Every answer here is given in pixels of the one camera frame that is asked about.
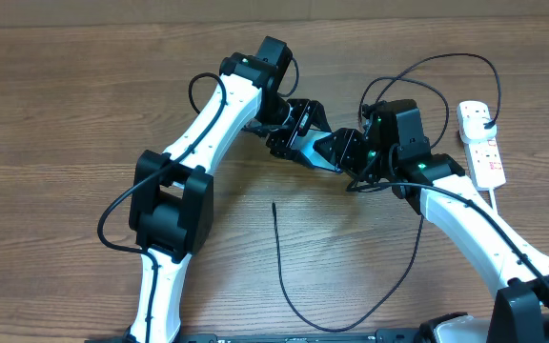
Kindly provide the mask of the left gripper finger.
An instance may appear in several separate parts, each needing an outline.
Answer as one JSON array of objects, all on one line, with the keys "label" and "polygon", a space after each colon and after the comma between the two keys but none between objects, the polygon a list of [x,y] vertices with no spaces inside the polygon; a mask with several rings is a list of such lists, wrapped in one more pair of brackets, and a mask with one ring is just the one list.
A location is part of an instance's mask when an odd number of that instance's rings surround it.
[{"label": "left gripper finger", "polygon": [[332,129],[328,123],[326,112],[323,105],[318,101],[309,102],[309,124],[315,126],[320,131],[331,132]]},{"label": "left gripper finger", "polygon": [[290,150],[288,157],[303,167],[315,169],[315,164],[301,150]]}]

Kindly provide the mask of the smartphone with blue screen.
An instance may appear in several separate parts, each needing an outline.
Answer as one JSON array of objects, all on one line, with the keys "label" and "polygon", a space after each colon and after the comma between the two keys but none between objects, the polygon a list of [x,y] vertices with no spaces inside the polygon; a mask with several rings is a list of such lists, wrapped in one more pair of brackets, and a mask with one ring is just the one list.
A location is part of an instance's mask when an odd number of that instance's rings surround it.
[{"label": "smartphone with blue screen", "polygon": [[295,141],[295,147],[300,154],[308,160],[308,166],[313,169],[322,169],[334,173],[342,173],[342,170],[326,160],[314,147],[317,140],[329,136],[326,131],[310,129],[305,136],[300,136]]}]

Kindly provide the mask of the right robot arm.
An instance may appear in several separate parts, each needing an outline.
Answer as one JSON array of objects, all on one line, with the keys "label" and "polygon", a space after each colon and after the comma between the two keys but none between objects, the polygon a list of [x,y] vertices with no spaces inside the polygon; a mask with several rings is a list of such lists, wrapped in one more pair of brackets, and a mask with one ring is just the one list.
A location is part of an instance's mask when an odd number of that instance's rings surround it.
[{"label": "right robot arm", "polygon": [[314,150],[362,191],[389,188],[457,246],[494,298],[488,319],[453,313],[419,326],[418,342],[549,342],[549,256],[517,234],[448,154],[434,154],[415,101],[366,106],[363,131],[340,129]]}]

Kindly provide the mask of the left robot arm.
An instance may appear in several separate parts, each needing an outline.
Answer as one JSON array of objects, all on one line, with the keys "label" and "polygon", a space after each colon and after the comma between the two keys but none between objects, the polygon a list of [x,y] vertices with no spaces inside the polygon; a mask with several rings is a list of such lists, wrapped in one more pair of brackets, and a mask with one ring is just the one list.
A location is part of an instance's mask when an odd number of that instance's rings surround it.
[{"label": "left robot arm", "polygon": [[265,136],[273,155],[308,168],[335,166],[313,148],[330,132],[322,106],[278,88],[294,62],[287,44],[267,36],[254,55],[225,58],[211,99],[163,152],[144,151],[135,166],[129,225],[142,259],[137,315],[126,342],[173,342],[191,258],[214,221],[214,172],[241,131]]}]

